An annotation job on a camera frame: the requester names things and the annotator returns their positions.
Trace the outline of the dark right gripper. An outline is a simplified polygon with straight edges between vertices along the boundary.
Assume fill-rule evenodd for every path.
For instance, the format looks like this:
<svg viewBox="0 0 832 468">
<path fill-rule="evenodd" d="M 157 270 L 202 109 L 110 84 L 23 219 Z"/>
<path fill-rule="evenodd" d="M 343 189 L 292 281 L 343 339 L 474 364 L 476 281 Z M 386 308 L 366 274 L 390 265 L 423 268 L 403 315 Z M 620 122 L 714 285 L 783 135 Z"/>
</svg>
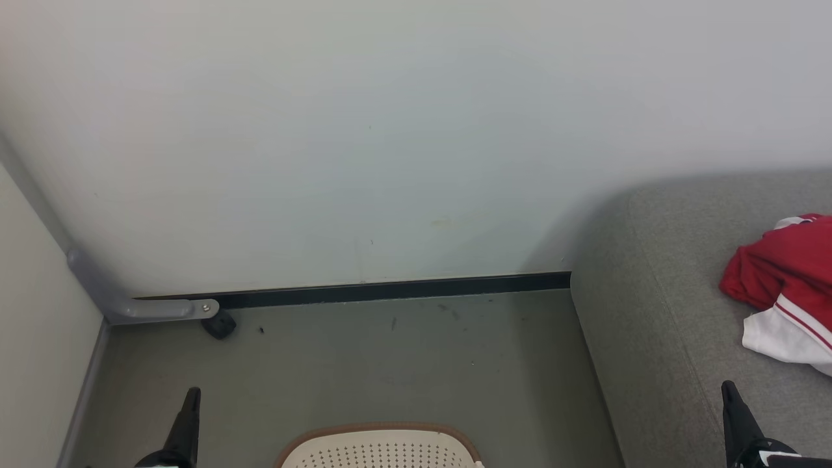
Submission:
<svg viewBox="0 0 832 468">
<path fill-rule="evenodd" d="M 735 456 L 731 468 L 832 468 L 830 459 L 802 456 L 766 439 L 734 382 L 724 380 L 720 393 L 725 455 Z"/>
</svg>

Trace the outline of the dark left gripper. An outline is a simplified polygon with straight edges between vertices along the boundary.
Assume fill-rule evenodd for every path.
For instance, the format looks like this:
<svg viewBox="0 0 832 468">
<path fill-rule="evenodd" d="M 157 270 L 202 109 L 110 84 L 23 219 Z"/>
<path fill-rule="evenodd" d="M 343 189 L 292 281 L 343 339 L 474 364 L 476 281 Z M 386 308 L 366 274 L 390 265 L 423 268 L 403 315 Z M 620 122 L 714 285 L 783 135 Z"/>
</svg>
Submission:
<svg viewBox="0 0 832 468">
<path fill-rule="evenodd" d="M 185 395 L 179 413 L 170 429 L 164 449 L 142 457 L 135 468 L 196 468 L 200 436 L 200 397 L 198 386 Z"/>
</svg>

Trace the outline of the red garment with white trim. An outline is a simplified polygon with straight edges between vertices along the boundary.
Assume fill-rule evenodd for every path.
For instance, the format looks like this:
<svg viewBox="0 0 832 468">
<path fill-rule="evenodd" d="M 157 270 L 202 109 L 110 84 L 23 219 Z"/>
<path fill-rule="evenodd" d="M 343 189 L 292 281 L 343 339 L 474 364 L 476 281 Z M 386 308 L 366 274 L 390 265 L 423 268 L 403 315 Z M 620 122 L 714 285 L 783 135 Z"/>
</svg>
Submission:
<svg viewBox="0 0 832 468">
<path fill-rule="evenodd" d="M 784 296 L 820 322 L 832 320 L 832 216 L 809 213 L 784 223 L 738 248 L 719 288 L 760 311 Z"/>
</svg>

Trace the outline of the beige perforated laundry basket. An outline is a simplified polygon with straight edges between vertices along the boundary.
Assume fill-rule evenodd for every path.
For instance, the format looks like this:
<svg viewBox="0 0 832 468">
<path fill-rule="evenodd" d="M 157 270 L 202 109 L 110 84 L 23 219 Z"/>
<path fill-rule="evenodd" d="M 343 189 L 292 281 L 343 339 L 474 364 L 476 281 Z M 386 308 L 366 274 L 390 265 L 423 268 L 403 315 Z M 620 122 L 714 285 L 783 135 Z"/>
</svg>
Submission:
<svg viewBox="0 0 832 468">
<path fill-rule="evenodd" d="M 341 424 L 307 432 L 274 468 L 485 468 L 460 430 L 423 422 Z"/>
</svg>

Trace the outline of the grey fabric sofa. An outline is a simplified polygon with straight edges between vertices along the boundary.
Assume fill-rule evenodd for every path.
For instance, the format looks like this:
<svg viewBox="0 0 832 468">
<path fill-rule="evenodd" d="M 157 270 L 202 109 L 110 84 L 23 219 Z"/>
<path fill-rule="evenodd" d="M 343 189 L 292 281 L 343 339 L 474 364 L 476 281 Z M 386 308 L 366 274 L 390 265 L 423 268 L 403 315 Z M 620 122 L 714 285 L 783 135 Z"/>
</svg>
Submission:
<svg viewBox="0 0 832 468">
<path fill-rule="evenodd" d="M 718 284 L 785 217 L 832 215 L 832 168 L 685 177 L 612 196 L 580 240 L 571 298 L 626 468 L 725 468 L 722 394 L 765 436 L 832 459 L 832 377 L 741 344 Z"/>
</svg>

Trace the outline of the black baseboard strip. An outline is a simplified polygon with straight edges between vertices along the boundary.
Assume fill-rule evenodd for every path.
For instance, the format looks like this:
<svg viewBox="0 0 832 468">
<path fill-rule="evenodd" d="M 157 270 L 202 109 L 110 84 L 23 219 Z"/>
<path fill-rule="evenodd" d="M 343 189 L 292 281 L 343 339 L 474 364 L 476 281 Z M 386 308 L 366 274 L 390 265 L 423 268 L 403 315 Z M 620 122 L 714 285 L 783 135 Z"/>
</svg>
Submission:
<svg viewBox="0 0 832 468">
<path fill-rule="evenodd" d="M 571 272 L 544 272 L 479 278 L 420 279 L 350 285 L 321 285 L 287 289 L 224 291 L 194 295 L 172 295 L 172 300 L 217 300 L 221 308 L 239 310 L 268 306 L 302 306 L 365 302 L 366 300 L 405 300 L 424 297 L 453 297 L 519 293 L 570 288 Z"/>
</svg>

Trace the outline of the grey metal foot bracket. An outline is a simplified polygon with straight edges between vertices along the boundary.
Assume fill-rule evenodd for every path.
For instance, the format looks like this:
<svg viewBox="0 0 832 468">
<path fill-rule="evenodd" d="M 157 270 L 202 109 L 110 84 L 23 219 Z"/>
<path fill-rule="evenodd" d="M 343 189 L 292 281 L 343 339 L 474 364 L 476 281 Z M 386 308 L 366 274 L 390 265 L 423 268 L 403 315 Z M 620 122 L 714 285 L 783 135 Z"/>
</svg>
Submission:
<svg viewBox="0 0 832 468">
<path fill-rule="evenodd" d="M 72 248 L 66 263 L 110 325 L 211 319 L 221 312 L 213 299 L 143 300 L 127 293 L 86 252 Z"/>
</svg>

